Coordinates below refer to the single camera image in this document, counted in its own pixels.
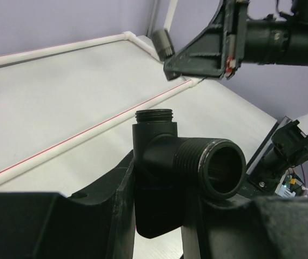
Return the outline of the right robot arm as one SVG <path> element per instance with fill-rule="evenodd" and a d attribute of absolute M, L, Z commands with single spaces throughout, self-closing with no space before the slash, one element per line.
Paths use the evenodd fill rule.
<path fill-rule="evenodd" d="M 230 79 L 244 63 L 308 66 L 308 1 L 293 1 L 290 13 L 251 19 L 248 1 L 220 1 L 207 27 L 180 51 L 167 29 L 152 40 L 168 80 L 180 76 Z M 275 187 L 283 174 L 308 160 L 308 114 L 277 129 L 271 149 L 248 181 Z"/>

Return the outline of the grey faucet knob part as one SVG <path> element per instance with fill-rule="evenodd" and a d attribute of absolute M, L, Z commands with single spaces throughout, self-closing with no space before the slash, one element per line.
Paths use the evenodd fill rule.
<path fill-rule="evenodd" d="M 152 42 L 161 62 L 175 54 L 175 49 L 167 29 L 160 29 L 152 34 Z"/>

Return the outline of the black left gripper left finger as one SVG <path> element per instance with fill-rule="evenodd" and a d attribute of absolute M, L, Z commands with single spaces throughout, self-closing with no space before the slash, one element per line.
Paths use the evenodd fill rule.
<path fill-rule="evenodd" d="M 65 197 L 0 193 L 0 258 L 132 258 L 133 154 Z"/>

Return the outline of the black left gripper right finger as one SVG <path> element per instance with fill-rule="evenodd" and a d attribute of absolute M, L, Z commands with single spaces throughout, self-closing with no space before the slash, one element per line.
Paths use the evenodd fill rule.
<path fill-rule="evenodd" d="M 190 194 L 182 243 L 184 258 L 308 258 L 308 198 Z"/>

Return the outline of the small black water faucet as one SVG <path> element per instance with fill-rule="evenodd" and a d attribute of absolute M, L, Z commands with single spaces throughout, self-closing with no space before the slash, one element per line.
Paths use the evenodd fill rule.
<path fill-rule="evenodd" d="M 186 191 L 226 200 L 246 174 L 241 148 L 221 138 L 180 137 L 171 109 L 139 110 L 132 127 L 136 229 L 154 238 L 182 226 Z"/>

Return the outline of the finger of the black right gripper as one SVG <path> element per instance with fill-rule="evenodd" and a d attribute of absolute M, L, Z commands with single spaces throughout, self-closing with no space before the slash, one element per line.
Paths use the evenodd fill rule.
<path fill-rule="evenodd" d="M 229 2 L 220 1 L 207 27 L 164 62 L 168 81 L 180 76 L 221 78 L 226 71 Z"/>

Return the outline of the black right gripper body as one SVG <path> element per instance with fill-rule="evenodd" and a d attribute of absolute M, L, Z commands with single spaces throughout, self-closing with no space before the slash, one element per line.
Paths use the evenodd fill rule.
<path fill-rule="evenodd" d="M 247 11 L 249 1 L 224 1 L 220 9 L 223 25 L 223 77 L 230 79 L 245 57 Z"/>

